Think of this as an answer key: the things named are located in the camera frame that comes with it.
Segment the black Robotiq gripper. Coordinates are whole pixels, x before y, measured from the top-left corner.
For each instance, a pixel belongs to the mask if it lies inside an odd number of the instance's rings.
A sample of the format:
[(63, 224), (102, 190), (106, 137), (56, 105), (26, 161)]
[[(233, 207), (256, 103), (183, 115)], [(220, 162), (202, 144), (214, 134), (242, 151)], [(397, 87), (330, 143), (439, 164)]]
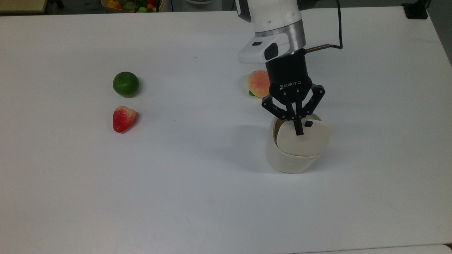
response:
[[(278, 119), (292, 121), (297, 136), (304, 134), (302, 119), (313, 114), (325, 94), (323, 86), (312, 84), (307, 73), (305, 55), (305, 49), (300, 49), (265, 63), (270, 89), (261, 101), (262, 106)], [(312, 96), (303, 106), (303, 100), (309, 91), (312, 91)], [(285, 109), (274, 104), (273, 98)]]

